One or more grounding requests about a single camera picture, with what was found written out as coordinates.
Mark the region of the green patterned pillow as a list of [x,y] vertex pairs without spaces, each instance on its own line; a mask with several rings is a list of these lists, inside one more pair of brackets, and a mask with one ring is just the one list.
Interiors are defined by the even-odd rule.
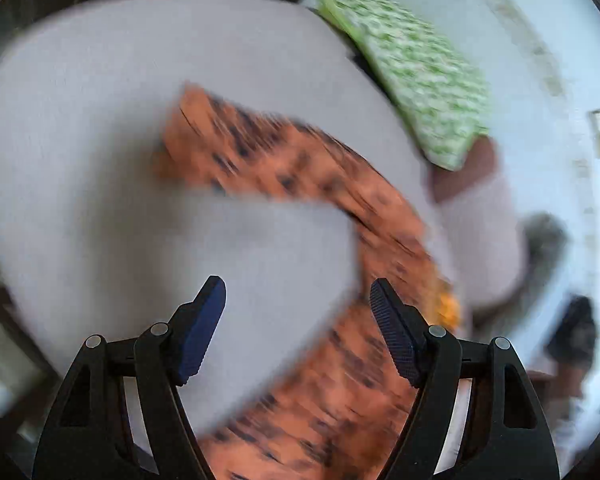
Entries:
[[317,0],[362,53],[432,164],[460,170],[486,128],[482,73],[427,21],[394,0]]

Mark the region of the orange floral print garment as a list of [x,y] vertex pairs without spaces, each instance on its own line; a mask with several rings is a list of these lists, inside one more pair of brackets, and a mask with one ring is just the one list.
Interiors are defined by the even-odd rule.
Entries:
[[169,189],[157,270],[175,298],[224,278],[226,315],[184,404],[220,479],[371,479],[413,413],[368,304],[376,278],[457,324],[425,223],[323,130],[189,84],[154,155]]

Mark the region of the pink and maroon blanket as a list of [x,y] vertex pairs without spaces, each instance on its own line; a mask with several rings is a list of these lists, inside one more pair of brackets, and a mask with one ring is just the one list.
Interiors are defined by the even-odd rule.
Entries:
[[498,308],[520,285],[528,256],[498,147],[480,136],[456,171],[429,169],[463,302],[472,312]]

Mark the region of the grey checked bed sheet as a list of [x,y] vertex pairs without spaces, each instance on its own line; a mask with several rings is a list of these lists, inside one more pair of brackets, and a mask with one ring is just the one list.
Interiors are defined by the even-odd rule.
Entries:
[[134,337],[216,275],[180,299],[157,270],[169,189],[150,158],[186,84],[353,148],[412,204],[452,273],[424,161],[316,14],[279,0],[92,0],[0,59],[0,269],[58,370],[86,337]]

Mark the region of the grey striped pillow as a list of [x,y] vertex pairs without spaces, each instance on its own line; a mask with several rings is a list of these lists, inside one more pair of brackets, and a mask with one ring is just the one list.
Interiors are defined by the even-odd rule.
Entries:
[[565,259],[569,236],[564,224],[548,212],[532,214],[522,229],[527,266],[513,292],[499,304],[474,314],[478,330],[507,332],[532,311]]

